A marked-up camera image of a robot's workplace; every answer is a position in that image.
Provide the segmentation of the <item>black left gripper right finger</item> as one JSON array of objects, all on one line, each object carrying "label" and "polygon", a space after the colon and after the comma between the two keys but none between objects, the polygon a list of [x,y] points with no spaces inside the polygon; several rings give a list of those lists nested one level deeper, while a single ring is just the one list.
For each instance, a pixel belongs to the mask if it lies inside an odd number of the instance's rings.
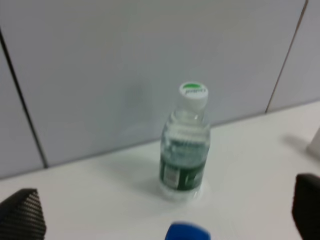
[{"label": "black left gripper right finger", "polygon": [[304,240],[320,238],[320,178],[302,173],[296,176],[292,217]]}]

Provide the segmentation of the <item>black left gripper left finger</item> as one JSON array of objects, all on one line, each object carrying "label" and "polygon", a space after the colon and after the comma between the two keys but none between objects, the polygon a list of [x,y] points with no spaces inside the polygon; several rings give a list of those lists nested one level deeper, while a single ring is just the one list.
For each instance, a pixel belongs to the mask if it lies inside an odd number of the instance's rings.
[{"label": "black left gripper left finger", "polygon": [[0,203],[2,240],[44,240],[47,225],[37,189],[17,191]]}]

